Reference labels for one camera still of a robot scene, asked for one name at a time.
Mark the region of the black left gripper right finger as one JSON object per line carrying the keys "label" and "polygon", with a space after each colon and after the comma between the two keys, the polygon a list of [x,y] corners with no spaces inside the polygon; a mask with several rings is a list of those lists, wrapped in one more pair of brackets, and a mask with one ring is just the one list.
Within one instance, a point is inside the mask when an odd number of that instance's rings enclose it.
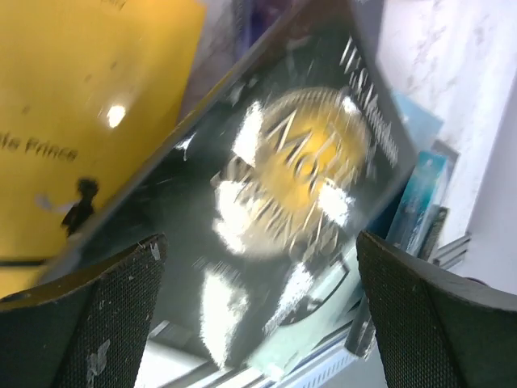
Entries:
{"label": "black left gripper right finger", "polygon": [[362,231],[359,274],[389,387],[514,387],[516,296]]}

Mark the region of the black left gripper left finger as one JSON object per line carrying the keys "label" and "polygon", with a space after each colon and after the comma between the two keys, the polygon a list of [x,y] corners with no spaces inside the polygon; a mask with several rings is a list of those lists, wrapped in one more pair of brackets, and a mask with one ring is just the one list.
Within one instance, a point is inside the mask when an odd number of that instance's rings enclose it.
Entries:
{"label": "black left gripper left finger", "polygon": [[155,234],[1,300],[3,387],[132,387],[166,261]]}

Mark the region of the pale green Great Gatsby book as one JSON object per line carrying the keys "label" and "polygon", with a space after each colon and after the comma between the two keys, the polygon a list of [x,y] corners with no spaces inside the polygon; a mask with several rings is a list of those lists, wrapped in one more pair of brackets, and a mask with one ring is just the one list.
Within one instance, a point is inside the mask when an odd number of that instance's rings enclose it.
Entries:
{"label": "pale green Great Gatsby book", "polygon": [[279,381],[292,372],[328,335],[351,323],[360,303],[356,249],[338,257],[273,334],[249,358],[247,364]]}

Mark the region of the dark Moon and Sixpence book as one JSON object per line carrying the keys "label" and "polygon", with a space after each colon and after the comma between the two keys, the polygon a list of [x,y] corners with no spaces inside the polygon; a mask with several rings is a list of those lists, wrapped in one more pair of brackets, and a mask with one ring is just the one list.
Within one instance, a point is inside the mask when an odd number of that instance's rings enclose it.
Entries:
{"label": "dark Moon and Sixpence book", "polygon": [[295,5],[41,277],[166,238],[158,339],[244,362],[341,263],[416,152],[351,1]]}

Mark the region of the yellow Little Prince book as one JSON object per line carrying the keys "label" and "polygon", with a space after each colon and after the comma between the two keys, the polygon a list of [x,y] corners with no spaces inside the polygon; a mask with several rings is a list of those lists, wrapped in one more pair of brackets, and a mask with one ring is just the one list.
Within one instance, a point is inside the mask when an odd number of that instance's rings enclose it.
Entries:
{"label": "yellow Little Prince book", "polygon": [[1,256],[50,257],[80,179],[101,209],[175,126],[204,25],[197,1],[1,4]]}

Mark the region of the light blue book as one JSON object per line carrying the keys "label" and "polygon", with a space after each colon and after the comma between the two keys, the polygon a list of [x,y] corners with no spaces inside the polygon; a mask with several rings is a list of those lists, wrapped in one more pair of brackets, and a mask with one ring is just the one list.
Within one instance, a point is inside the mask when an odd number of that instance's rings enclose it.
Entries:
{"label": "light blue book", "polygon": [[434,149],[443,121],[399,91],[393,91],[392,97],[416,154],[420,151],[430,151],[443,158],[443,155]]}

